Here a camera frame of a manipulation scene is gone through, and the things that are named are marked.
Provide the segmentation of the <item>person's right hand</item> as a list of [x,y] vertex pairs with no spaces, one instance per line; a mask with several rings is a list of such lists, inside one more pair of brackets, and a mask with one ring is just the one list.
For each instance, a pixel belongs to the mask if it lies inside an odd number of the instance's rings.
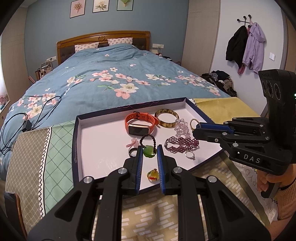
[[270,184],[279,183],[279,187],[285,187],[293,183],[295,179],[295,171],[287,170],[280,176],[268,174],[266,172],[257,171],[257,190],[259,192],[266,192]]

